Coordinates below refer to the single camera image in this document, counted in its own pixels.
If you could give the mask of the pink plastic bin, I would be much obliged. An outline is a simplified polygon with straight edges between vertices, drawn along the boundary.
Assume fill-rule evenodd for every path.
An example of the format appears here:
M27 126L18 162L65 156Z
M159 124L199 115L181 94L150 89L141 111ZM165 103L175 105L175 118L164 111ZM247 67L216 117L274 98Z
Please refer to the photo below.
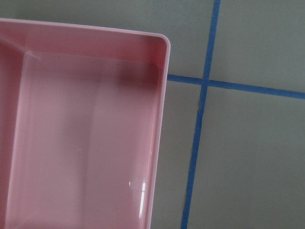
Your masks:
M148 229L171 44L0 20L0 226Z

